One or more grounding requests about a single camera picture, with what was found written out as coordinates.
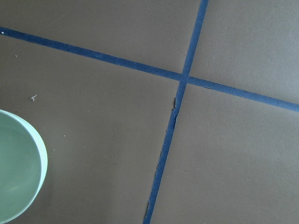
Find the green bowl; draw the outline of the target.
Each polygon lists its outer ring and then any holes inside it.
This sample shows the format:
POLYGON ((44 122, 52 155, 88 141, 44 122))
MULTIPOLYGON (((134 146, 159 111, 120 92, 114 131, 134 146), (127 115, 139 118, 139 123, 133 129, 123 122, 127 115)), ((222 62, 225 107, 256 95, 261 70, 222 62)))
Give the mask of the green bowl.
POLYGON ((47 173, 47 150, 26 120, 0 111, 0 222, 21 215, 35 200, 47 173))

